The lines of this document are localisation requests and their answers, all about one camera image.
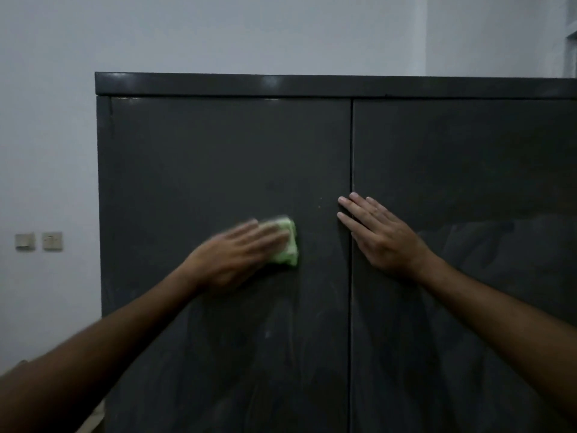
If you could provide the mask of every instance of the dark gray cabinet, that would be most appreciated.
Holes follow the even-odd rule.
[[[458,269],[577,324],[577,82],[97,73],[103,314],[250,217],[296,269],[193,301],[109,432],[563,431],[508,365],[338,224],[373,196]]]

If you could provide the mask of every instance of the forearm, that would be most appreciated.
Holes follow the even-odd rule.
[[[126,368],[194,297],[178,272],[0,379],[0,432],[74,432]]]
[[[577,422],[577,330],[430,254],[415,279]]]

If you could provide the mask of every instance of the green sponge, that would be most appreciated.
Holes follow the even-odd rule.
[[[286,247],[278,254],[274,255],[271,263],[288,264],[296,266],[298,263],[298,247],[297,247],[297,228],[291,218],[282,216],[276,219],[269,220],[271,223],[276,223],[281,229],[286,229],[290,232],[290,237]]]

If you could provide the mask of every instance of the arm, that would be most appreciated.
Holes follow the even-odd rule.
[[[0,432],[75,432],[190,300],[240,284],[287,236],[255,220],[218,234],[140,298],[0,378]]]
[[[361,221],[338,214],[373,266],[422,285],[577,424],[576,328],[452,268],[376,200],[339,203]]]

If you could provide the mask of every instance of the switch plate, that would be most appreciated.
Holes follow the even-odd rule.
[[[36,236],[34,232],[16,234],[14,236],[14,246],[17,250],[34,250],[36,247]]]
[[[62,233],[42,232],[42,249],[62,250]]]

